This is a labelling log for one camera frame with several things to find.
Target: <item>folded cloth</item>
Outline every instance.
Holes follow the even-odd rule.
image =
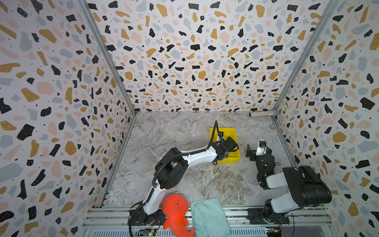
[[[196,237],[222,237],[230,232],[218,197],[192,202],[191,214]]]

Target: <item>terrazzo patterned wall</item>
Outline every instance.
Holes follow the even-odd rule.
[[[332,192],[339,236],[379,235],[379,1],[341,1],[278,115],[299,165]]]
[[[129,122],[75,1],[0,1],[0,235],[78,236]]]
[[[88,0],[137,111],[271,110],[328,3]]]

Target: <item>gray marble surface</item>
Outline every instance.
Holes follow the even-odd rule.
[[[215,120],[219,127],[235,128],[241,159],[237,163],[194,166],[168,195],[179,193],[188,202],[217,196],[222,205],[233,206],[262,205],[288,191],[263,190],[257,183],[255,163],[245,157],[247,144],[255,149],[257,140],[264,139],[282,164],[276,172],[291,166],[270,117],[251,118],[241,112],[140,112],[104,205],[130,206],[142,201],[158,161],[173,147],[185,151],[206,146]]]

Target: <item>black mounting plate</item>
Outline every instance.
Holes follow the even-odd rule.
[[[275,214],[275,217],[271,218],[271,222],[266,222],[262,217],[263,208],[249,208],[247,210],[247,218],[250,221],[250,224],[280,224],[280,220],[282,220],[282,224],[289,224],[290,220],[288,219],[287,214]]]
[[[135,210],[130,211],[129,220],[128,220],[128,226],[149,226],[149,225],[161,225],[163,226],[163,223],[166,221],[166,215],[163,213],[162,209],[158,209],[157,212],[146,215],[143,208],[140,208],[137,210],[137,212],[134,214],[133,220],[131,219],[132,214],[135,212]]]

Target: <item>metal corner post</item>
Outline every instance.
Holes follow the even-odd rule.
[[[284,85],[284,88],[282,92],[279,95],[278,100],[276,101],[274,105],[274,110],[279,110],[280,104],[283,102],[285,95],[288,93],[288,91],[291,88],[291,85],[294,83],[296,77],[298,76],[301,68],[303,67],[304,63],[306,62],[309,54],[313,50],[313,47],[316,45],[316,42],[318,38],[320,37],[321,33],[324,31],[325,26],[329,22],[330,18],[332,17],[332,14],[334,10],[336,9],[338,3],[340,0],[330,0],[328,4],[325,7],[325,10],[323,12],[323,15],[321,17],[321,20],[318,22],[317,27],[315,29],[315,32],[312,34],[312,36],[309,39],[309,42],[305,46],[305,49],[303,53],[300,55],[299,61],[297,62],[296,66],[292,70],[292,73],[290,77],[288,78],[287,83]]]
[[[88,28],[91,30],[91,32],[95,38],[95,41],[97,43],[97,46],[99,47],[99,50],[100,50],[101,54],[103,55],[104,60],[107,63],[113,78],[116,81],[117,87],[119,88],[120,93],[121,93],[122,97],[124,98],[125,103],[131,112],[132,117],[135,117],[136,111],[135,111],[133,104],[129,99],[128,93],[126,92],[125,87],[124,87],[124,85],[120,79],[120,75],[118,74],[118,72],[116,70],[116,66],[114,65],[113,60],[108,53],[108,49],[106,48],[106,45],[105,45],[104,41],[102,40],[101,33],[99,31],[99,28],[97,27],[97,25],[95,23],[94,18],[92,17],[92,14],[91,14],[91,11],[88,7],[87,1],[86,0],[76,0],[76,1],[79,5],[81,12],[83,13],[83,17],[84,17],[85,21],[88,24]]]

